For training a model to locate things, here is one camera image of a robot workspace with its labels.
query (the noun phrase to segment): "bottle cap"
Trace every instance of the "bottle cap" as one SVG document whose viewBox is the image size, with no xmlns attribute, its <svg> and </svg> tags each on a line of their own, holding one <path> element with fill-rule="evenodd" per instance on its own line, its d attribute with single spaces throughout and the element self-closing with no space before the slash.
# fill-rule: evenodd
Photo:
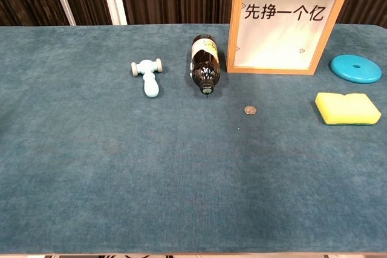
<svg viewBox="0 0 387 258">
<path fill-rule="evenodd" d="M 213 92 L 213 87 L 215 86 L 212 80 L 203 80 L 199 85 L 200 91 L 205 95 L 211 94 Z"/>
</svg>

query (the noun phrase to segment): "sign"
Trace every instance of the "sign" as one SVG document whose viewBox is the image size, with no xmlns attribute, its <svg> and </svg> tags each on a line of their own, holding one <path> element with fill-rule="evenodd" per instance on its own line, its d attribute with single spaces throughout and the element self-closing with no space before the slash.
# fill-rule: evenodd
<svg viewBox="0 0 387 258">
<path fill-rule="evenodd" d="M 313 74 L 342 3 L 233 0 L 227 71 Z"/>
</svg>

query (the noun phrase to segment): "table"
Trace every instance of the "table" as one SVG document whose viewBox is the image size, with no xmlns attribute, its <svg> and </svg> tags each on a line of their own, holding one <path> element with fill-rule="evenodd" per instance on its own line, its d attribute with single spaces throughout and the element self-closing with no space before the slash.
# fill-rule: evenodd
<svg viewBox="0 0 387 258">
<path fill-rule="evenodd" d="M 0 28 L 0 253 L 387 252 L 387 32 L 336 25 L 313 76 L 189 77 L 228 25 Z M 130 63 L 163 62 L 160 94 Z M 364 92 L 373 126 L 324 125 L 318 92 Z M 246 115 L 244 107 L 258 108 Z"/>
</svg>

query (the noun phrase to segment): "bottle label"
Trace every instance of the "bottle label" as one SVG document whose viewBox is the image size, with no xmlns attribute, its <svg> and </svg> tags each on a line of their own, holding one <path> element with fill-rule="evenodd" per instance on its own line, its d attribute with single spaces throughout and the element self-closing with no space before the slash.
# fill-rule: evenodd
<svg viewBox="0 0 387 258">
<path fill-rule="evenodd" d="M 194 59 L 196 53 L 200 50 L 210 53 L 219 63 L 218 49 L 216 48 L 215 42 L 210 39 L 198 39 L 196 42 L 194 42 L 191 49 L 192 60 Z"/>
</svg>

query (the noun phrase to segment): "blue disc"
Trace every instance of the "blue disc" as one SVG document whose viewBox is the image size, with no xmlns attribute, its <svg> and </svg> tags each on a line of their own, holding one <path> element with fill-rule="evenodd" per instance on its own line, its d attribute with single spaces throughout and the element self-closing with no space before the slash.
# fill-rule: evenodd
<svg viewBox="0 0 387 258">
<path fill-rule="evenodd" d="M 344 80 L 369 84 L 382 76 L 382 70 L 372 60 L 353 54 L 342 54 L 331 61 L 332 71 Z"/>
</svg>

